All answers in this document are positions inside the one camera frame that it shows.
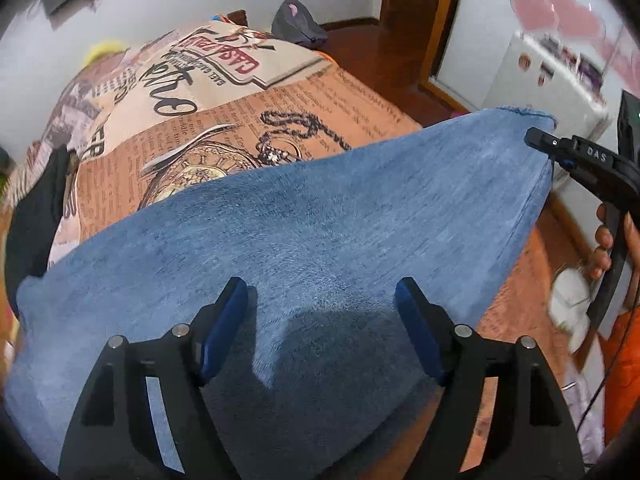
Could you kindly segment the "right hand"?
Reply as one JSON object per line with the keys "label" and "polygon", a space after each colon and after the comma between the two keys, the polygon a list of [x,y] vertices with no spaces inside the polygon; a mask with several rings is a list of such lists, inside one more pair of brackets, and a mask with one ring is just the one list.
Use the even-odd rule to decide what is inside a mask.
{"label": "right hand", "polygon": [[[611,252],[613,250],[614,235],[604,225],[606,217],[606,206],[601,204],[597,209],[597,217],[601,221],[601,225],[594,233],[594,240],[597,243],[596,249],[593,251],[588,264],[588,276],[593,280],[598,280],[602,274],[607,271],[612,264]],[[639,279],[639,258],[640,258],[640,236],[639,231],[634,225],[630,214],[626,214],[623,223],[625,240],[628,247],[629,255],[631,255],[634,263],[635,281]]]}

